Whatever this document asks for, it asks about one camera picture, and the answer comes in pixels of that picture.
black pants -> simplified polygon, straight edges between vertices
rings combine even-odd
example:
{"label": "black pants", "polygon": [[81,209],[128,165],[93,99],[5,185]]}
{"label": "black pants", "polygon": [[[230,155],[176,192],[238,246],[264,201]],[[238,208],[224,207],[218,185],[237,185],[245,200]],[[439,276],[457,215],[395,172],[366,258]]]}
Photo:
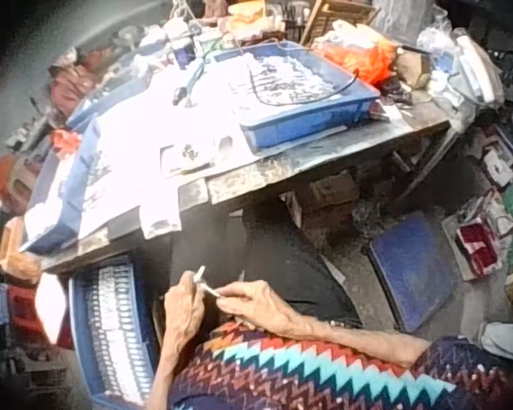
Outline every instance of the black pants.
{"label": "black pants", "polygon": [[[213,220],[196,231],[191,227],[179,232],[174,240],[171,284],[179,283],[185,270],[195,272],[202,265],[203,277],[211,287],[237,280],[240,272],[228,271],[225,223]],[[245,208],[243,224],[247,232],[243,266],[246,282],[267,281],[299,313],[361,327],[350,298],[294,225],[280,199]]]}

hand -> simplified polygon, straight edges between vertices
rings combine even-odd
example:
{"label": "hand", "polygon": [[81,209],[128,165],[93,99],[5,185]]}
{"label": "hand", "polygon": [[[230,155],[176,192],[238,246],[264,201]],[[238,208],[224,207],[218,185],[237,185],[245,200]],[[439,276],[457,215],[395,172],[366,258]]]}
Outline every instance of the hand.
{"label": "hand", "polygon": [[257,327],[283,337],[296,337],[304,316],[295,312],[263,280],[234,282],[217,289],[222,297],[217,299],[219,309],[240,317]]}
{"label": "hand", "polygon": [[203,290],[194,284],[194,273],[184,272],[179,284],[165,294],[163,346],[180,351],[196,336],[203,319]]}

zigzag patterned shirt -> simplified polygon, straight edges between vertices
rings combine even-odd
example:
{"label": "zigzag patterned shirt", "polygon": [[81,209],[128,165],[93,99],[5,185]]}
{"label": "zigzag patterned shirt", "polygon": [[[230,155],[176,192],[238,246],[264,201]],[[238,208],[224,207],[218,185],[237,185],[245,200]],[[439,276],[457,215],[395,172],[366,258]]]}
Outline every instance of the zigzag patterned shirt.
{"label": "zigzag patterned shirt", "polygon": [[168,408],[497,408],[513,399],[511,367],[458,337],[434,343],[405,369],[334,343],[274,337],[231,322],[197,348],[174,380]]}

blue plastic tray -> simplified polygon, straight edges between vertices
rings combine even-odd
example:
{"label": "blue plastic tray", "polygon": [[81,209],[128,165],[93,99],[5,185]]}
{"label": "blue plastic tray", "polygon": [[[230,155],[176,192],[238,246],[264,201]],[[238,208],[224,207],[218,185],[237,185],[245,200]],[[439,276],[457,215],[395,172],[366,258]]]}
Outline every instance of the blue plastic tray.
{"label": "blue plastic tray", "polygon": [[[78,236],[87,180],[97,149],[97,141],[101,136],[97,116],[93,115],[87,118],[74,131],[82,135],[82,141],[78,152],[75,154],[70,174],[63,182],[62,193],[58,198],[62,202],[59,219],[52,221],[45,231],[30,241],[27,239],[27,233],[25,232],[20,252],[30,251],[37,255],[44,255]],[[56,153],[51,150],[44,161],[32,191],[27,212],[30,212],[31,208],[37,204],[47,201],[59,162]]]}
{"label": "blue plastic tray", "polygon": [[[299,60],[313,73],[319,75],[336,87],[346,85],[353,75],[330,61],[312,53],[299,44],[282,41],[276,44],[261,44],[243,48],[243,53],[254,57],[289,56]],[[213,55],[216,62],[241,56],[240,50],[229,50]],[[258,148],[275,145],[301,138],[336,126],[350,126],[363,119],[370,104],[380,93],[360,80],[339,93],[342,97],[326,101],[305,104],[290,111],[282,112],[262,119],[251,117],[251,113],[234,112],[245,135]]]}
{"label": "blue plastic tray", "polygon": [[[114,289],[99,289],[99,272],[114,267]],[[107,297],[114,295],[117,312],[121,314],[119,330],[125,343],[130,370],[118,369],[119,362],[110,354],[103,325],[103,307],[109,305]],[[85,386],[91,399],[100,406],[114,409],[141,408],[127,401],[121,389],[115,392],[114,384],[119,379],[131,377],[129,383],[143,401],[148,399],[157,366],[158,347],[150,321],[150,313],[144,304],[142,278],[139,269],[130,256],[123,255],[87,267],[75,273],[69,282],[70,326],[76,348],[76,355]]]}
{"label": "blue plastic tray", "polygon": [[67,127],[74,129],[78,127],[87,118],[94,114],[106,113],[116,104],[134,97],[145,91],[152,80],[152,71],[149,69],[142,75],[137,75],[137,68],[129,67],[118,73],[118,76],[132,77],[126,83],[118,86],[103,95],[103,90],[94,90],[86,98],[84,98],[74,112],[67,120]]}

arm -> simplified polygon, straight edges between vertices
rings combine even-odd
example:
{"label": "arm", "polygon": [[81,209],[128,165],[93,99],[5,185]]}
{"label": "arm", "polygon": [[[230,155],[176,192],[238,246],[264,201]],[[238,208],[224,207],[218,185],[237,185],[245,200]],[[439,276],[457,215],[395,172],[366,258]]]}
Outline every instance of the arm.
{"label": "arm", "polygon": [[411,367],[431,345],[427,340],[401,333],[345,329],[303,316],[291,330],[293,338],[337,343],[376,359]]}
{"label": "arm", "polygon": [[146,404],[148,410],[165,409],[168,407],[169,388],[173,383],[174,369],[178,363],[179,354],[164,344],[152,391]]}
{"label": "arm", "polygon": [[180,352],[196,335],[203,319],[203,291],[196,287],[193,273],[185,272],[178,285],[165,295],[166,325],[162,353],[147,410],[168,408],[169,389],[174,370],[179,364]]}
{"label": "arm", "polygon": [[278,336],[320,340],[356,349],[376,359],[409,367],[430,343],[403,334],[331,326],[296,313],[263,281],[236,282],[218,289],[218,307]]}

